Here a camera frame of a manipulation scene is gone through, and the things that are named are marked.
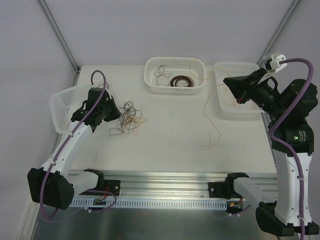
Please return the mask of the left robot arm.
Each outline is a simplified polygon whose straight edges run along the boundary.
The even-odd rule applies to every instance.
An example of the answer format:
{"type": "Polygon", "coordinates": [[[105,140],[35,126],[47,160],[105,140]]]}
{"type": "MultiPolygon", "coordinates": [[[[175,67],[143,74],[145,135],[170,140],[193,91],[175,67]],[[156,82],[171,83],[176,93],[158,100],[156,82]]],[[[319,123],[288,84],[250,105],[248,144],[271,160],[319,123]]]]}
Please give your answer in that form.
{"type": "Polygon", "coordinates": [[[71,87],[54,94],[50,100],[52,120],[64,138],[40,168],[29,170],[27,181],[33,202],[65,210],[75,195],[90,191],[99,195],[105,190],[105,176],[100,170],[87,168],[75,177],[69,177],[69,172],[87,138],[102,122],[114,121],[121,114],[113,96],[103,87],[71,87]],[[67,100],[72,107],[85,93],[87,98],[71,114],[70,121],[59,121],[58,111],[66,116],[67,106],[63,101],[67,100]]]}

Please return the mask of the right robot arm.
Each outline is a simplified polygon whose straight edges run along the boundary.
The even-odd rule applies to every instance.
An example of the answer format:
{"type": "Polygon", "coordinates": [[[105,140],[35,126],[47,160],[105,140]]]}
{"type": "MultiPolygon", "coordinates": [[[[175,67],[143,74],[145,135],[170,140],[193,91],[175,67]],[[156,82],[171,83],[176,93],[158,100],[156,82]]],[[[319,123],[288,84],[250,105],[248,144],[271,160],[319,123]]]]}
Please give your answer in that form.
{"type": "Polygon", "coordinates": [[[275,78],[263,68],[223,81],[238,103],[253,101],[270,117],[268,134],[277,164],[277,199],[264,196],[243,172],[226,176],[221,197],[243,197],[255,209],[259,228],[278,237],[297,233],[304,239],[320,232],[312,220],[308,199],[314,131],[306,118],[318,104],[313,75],[309,70],[306,79],[293,80],[282,92],[276,83],[269,85],[275,78]]]}

